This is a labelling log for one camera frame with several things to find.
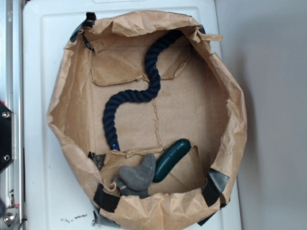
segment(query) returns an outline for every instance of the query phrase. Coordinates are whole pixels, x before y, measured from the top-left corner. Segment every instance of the twisted rope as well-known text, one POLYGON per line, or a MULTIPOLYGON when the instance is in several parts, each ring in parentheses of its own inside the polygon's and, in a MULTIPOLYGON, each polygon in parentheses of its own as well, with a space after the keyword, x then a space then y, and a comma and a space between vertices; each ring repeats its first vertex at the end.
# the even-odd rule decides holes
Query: twisted rope
POLYGON ((121 91, 109 99, 106 103, 104 110, 104 116, 102 118, 104 124, 104 130, 106 140, 112 150, 119 151, 118 137, 115 128, 115 113, 117 108, 125 102, 150 102, 155 98, 161 88, 161 77, 159 71, 156 68, 158 61, 158 55, 162 50, 168 48, 178 38, 182 36, 182 32, 179 30, 173 30, 163 37, 159 38, 147 51, 145 56, 145 70, 149 77, 149 87, 147 90, 125 90, 121 91))

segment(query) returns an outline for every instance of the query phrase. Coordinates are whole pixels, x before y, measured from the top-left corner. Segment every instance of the brown paper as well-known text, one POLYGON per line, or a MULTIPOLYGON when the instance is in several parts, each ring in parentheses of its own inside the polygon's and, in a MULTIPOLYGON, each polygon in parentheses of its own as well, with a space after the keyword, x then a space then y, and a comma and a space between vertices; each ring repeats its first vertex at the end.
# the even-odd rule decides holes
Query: brown paper
POLYGON ((245 101, 238 83, 210 41, 221 37, 199 32, 190 16, 162 11, 135 11, 97 20, 84 36, 65 47, 50 101, 48 123, 79 184, 93 201, 97 185, 118 195, 113 178, 122 165, 136 166, 147 153, 158 158, 172 143, 188 138, 190 152, 150 197, 122 196, 114 213, 100 214, 132 230, 180 230, 227 204, 247 138, 245 101), (110 96, 126 89, 144 90, 148 77, 143 59, 150 45, 167 30, 180 38, 158 57, 161 90, 149 103, 125 103, 116 113, 122 152, 110 151, 102 115, 110 96), (88 152, 106 154, 101 171, 88 152), (220 199, 208 207, 201 194, 210 168, 230 177, 220 199))

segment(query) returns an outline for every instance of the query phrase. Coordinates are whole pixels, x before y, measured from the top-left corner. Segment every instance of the bolt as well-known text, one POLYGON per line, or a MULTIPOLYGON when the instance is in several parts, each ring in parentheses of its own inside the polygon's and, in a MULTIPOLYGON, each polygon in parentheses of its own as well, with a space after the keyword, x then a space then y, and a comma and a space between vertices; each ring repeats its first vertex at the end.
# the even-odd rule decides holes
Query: bolt
POLYGON ((6 155, 6 156, 3 157, 3 159, 4 159, 5 161, 9 161, 9 160, 10 160, 10 156, 9 156, 9 155, 6 155))
POLYGON ((9 227, 15 222, 15 216, 12 213, 7 213, 3 217, 4 223, 9 227))
POLYGON ((10 115, 10 113, 9 112, 3 112, 2 113, 2 117, 3 118, 9 118, 11 115, 10 115))

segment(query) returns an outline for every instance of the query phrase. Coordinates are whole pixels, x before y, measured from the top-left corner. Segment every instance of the tape strip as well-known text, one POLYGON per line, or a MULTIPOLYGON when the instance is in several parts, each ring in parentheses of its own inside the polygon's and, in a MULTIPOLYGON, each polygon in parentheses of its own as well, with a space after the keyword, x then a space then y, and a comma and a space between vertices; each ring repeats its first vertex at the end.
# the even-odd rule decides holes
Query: tape strip
POLYGON ((117 205, 119 203, 120 197, 108 194, 104 191, 104 187, 102 184, 98 184, 94 202, 98 204, 103 210, 107 212, 115 212, 117 205))
POLYGON ((202 196, 210 207, 220 198, 230 178, 215 169, 209 169, 207 178, 208 182, 202 188, 202 196))

